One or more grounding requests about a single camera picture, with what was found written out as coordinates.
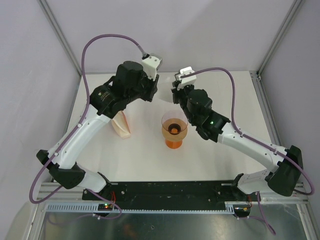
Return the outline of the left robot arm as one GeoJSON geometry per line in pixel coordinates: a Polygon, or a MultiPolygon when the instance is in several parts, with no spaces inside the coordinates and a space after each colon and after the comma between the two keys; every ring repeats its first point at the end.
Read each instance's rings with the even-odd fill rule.
{"type": "Polygon", "coordinates": [[[109,181],[103,174],[82,169],[77,158],[88,142],[116,114],[137,99],[151,102],[157,92],[161,60],[149,56],[141,63],[125,61],[109,81],[96,87],[89,96],[87,111],[74,129],[67,132],[50,150],[39,150],[37,159],[65,189],[82,187],[100,200],[110,196],[109,181]]]}

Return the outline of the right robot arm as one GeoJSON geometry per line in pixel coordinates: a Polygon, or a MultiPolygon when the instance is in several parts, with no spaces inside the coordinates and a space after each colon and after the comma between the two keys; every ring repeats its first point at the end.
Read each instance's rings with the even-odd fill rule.
{"type": "Polygon", "coordinates": [[[256,140],[245,132],[238,133],[227,117],[212,110],[212,100],[203,89],[187,85],[174,87],[171,92],[173,103],[180,105],[188,122],[204,140],[236,149],[265,167],[262,171],[237,175],[230,188],[235,200],[242,201],[248,194],[258,191],[273,191],[285,197],[292,195],[303,168],[298,147],[285,148],[256,140]]]}

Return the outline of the clear pink glass dripper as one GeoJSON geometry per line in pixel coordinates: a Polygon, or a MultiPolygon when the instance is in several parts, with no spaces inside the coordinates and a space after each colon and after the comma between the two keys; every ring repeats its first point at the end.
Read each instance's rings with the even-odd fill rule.
{"type": "Polygon", "coordinates": [[[171,141],[183,140],[188,133],[188,120],[182,110],[167,111],[161,119],[162,135],[171,141]],[[169,130],[176,128],[179,133],[171,135],[169,130]]]}

